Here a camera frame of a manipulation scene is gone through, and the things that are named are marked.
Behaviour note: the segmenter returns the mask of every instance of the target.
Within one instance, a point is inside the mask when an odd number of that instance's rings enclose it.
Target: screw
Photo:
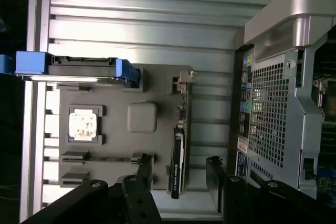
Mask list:
[[[277,187],[278,187],[278,184],[275,183],[275,182],[270,182],[270,183],[268,183],[268,186],[269,186],[269,187],[272,187],[272,188],[277,188]]]
[[[232,182],[238,182],[238,181],[240,181],[240,178],[238,178],[238,177],[231,177],[230,180]]]
[[[91,185],[92,187],[100,187],[100,183],[94,183]]]

